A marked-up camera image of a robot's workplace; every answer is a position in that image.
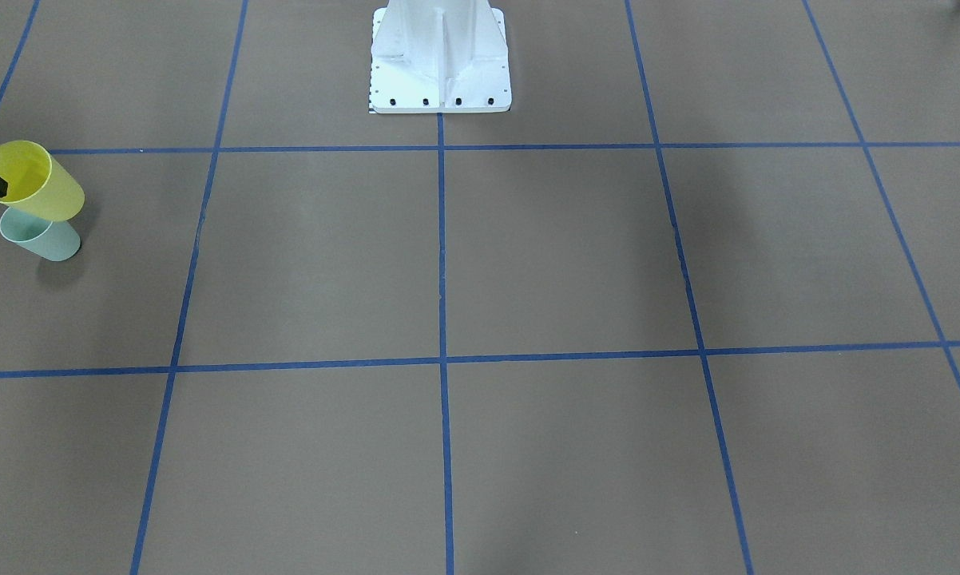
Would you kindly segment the yellow plastic cup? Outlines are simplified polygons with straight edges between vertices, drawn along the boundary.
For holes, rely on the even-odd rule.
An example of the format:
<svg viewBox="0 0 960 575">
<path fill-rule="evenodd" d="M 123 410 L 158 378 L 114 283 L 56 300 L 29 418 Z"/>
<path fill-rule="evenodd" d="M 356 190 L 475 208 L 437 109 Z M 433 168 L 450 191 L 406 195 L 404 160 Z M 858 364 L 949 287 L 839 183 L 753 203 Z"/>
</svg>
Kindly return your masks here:
<svg viewBox="0 0 960 575">
<path fill-rule="evenodd" d="M 45 147 L 9 141 L 0 145 L 0 204 L 60 222 L 82 210 L 85 192 Z"/>
</svg>

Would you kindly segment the light green plastic cup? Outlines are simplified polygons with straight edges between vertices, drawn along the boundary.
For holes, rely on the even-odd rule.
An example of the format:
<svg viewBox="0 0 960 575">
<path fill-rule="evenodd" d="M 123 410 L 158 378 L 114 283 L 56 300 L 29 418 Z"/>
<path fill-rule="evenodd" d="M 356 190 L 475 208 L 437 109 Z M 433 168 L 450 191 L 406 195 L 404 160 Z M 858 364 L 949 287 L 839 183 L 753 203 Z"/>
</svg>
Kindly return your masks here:
<svg viewBox="0 0 960 575">
<path fill-rule="evenodd" d="M 0 219 L 0 233 L 16 244 L 50 262 L 63 262 L 81 250 L 81 237 L 68 221 L 50 221 L 15 208 L 7 208 Z"/>
</svg>

